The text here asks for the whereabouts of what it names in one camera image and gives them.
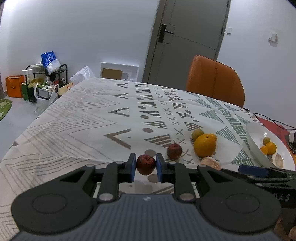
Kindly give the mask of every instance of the white bowl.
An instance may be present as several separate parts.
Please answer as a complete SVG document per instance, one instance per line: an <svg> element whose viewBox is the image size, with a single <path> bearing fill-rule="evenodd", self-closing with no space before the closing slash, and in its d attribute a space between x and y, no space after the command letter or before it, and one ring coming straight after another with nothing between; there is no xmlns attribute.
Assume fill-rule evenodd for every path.
<svg viewBox="0 0 296 241"><path fill-rule="evenodd" d="M283 169L295 171L293 157L284 143L267 128L257 123L250 122L247 124L247 140L250 150L259 164L263 167L276 167L260 150L263 146L262 141L264 137L269 137L271 142L276 144L276 153L273 154L271 158L274 160L276 154L280 154L284 161Z"/></svg>

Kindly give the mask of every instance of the black cable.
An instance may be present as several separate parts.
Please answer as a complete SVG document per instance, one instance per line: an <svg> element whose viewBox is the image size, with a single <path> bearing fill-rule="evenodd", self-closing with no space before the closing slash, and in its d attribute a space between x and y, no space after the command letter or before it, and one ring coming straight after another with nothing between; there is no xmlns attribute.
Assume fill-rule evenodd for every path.
<svg viewBox="0 0 296 241"><path fill-rule="evenodd" d="M275 121L276 121L276 122L281 123L281 124L283 124L283 125L285 125L285 126L292 127L292 129L291 129L291 128L284 128L284 127L278 125L277 123L275 123L278 127L280 127L280 128L283 129L283 130L296 130L296 128L293 127L293 126L287 125L287 124L282 123L282 122L280 122L280 121L278 121L278 120L272 120L272 119L269 118L268 116L262 115L262 114L260 114L260 113L253 113L253 115L254 115L256 118L257 118L256 115L261 115L261 116L266 117L268 120L272 121L273 123L275 123Z"/></svg>

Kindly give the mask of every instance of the red apple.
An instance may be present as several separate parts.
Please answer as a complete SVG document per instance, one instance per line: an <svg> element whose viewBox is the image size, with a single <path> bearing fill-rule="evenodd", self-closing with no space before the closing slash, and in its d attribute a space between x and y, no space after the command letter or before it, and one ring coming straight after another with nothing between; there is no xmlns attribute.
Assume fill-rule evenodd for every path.
<svg viewBox="0 0 296 241"><path fill-rule="evenodd" d="M182 154L182 147L179 144L171 144L168 147L168 157L175 160L180 158Z"/></svg>
<svg viewBox="0 0 296 241"><path fill-rule="evenodd" d="M140 155L136 162L136 168L144 176L150 175L156 167L156 161L149 155Z"/></svg>

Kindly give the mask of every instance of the floor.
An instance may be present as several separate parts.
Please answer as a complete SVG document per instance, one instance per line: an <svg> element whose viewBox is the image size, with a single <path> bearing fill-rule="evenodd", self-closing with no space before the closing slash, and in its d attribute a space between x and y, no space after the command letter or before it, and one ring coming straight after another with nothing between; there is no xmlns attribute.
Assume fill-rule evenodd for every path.
<svg viewBox="0 0 296 241"><path fill-rule="evenodd" d="M37 118L34 113L36 104L21 98L6 99L12 101L12 107L0 121L0 161L19 135Z"/></svg>

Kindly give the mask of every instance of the orange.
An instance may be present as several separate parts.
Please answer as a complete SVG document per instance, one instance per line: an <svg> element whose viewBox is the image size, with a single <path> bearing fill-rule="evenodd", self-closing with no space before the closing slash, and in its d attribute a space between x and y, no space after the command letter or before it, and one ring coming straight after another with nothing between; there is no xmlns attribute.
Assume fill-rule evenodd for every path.
<svg viewBox="0 0 296 241"><path fill-rule="evenodd" d="M209 134L199 136L194 142L195 153L201 158L211 156L215 149L216 141Z"/></svg>
<svg viewBox="0 0 296 241"><path fill-rule="evenodd" d="M263 141L262 141L262 144L266 145L268 142L270 142L270 138L269 137L264 137Z"/></svg>
<svg viewBox="0 0 296 241"><path fill-rule="evenodd" d="M260 150L263 152L264 155L267 155L267 153L268 153L268 148L267 148L267 146L262 146L262 147L260 148Z"/></svg>
<svg viewBox="0 0 296 241"><path fill-rule="evenodd" d="M268 142L266 144L266 147L268 148L268 155L273 155L274 153L276 153L276 144L274 144L273 142Z"/></svg>
<svg viewBox="0 0 296 241"><path fill-rule="evenodd" d="M215 134L209 134L211 137L213 137L215 139L215 141L217 142L217 137Z"/></svg>
<svg viewBox="0 0 296 241"><path fill-rule="evenodd" d="M204 132L202 129L196 129L192 132L192 139L195 141L199 136L203 135Z"/></svg>

